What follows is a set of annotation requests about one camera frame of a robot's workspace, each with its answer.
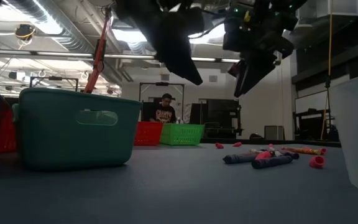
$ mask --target ductwork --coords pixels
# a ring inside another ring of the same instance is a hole
[[[93,53],[94,47],[83,34],[74,26],[69,18],[52,0],[3,0],[14,10],[25,14],[31,23],[46,34],[58,34],[65,37],[52,37],[70,52]],[[107,66],[114,76],[105,75],[110,82],[120,84],[122,77],[119,72]]]

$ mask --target gray table surface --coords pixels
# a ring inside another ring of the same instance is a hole
[[[262,170],[222,161],[259,147],[137,147],[125,166],[70,172],[0,156],[0,223],[358,224],[341,149],[327,148],[323,170],[309,155]]]

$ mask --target man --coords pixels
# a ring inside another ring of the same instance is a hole
[[[171,94],[166,93],[162,95],[162,102],[161,104],[158,104],[156,109],[154,109],[153,117],[150,118],[150,121],[161,123],[175,123],[177,119],[175,115],[175,109],[170,106],[171,101]]]

